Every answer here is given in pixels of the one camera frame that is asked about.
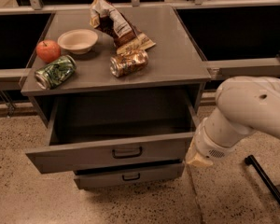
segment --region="floor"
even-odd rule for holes
[[[201,106],[199,118],[213,109]],[[280,223],[277,201],[244,164],[253,154],[280,184],[280,141],[267,134],[255,133],[226,160],[210,168],[187,167],[175,180],[86,191],[77,189],[73,173],[41,175],[26,158],[24,150],[42,147],[46,132],[29,107],[11,118],[2,114],[0,224]]]

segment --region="bowl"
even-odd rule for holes
[[[62,34],[57,43],[62,49],[80,55],[89,52],[97,39],[98,35],[94,31],[78,29]]]

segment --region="red apple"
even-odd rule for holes
[[[36,46],[37,56],[45,63],[51,63],[61,55],[60,46],[53,40],[43,40]]]

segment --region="crumpled bag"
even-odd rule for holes
[[[148,49],[155,45],[106,0],[93,0],[90,10],[90,25],[113,37],[117,54],[133,49]]]

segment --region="drawer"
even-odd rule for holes
[[[183,160],[192,110],[184,86],[57,97],[46,144],[26,155],[41,174]]]
[[[80,175],[75,177],[75,182],[79,189],[93,189],[155,180],[175,179],[180,177],[183,171],[184,163],[180,162],[154,167]]]

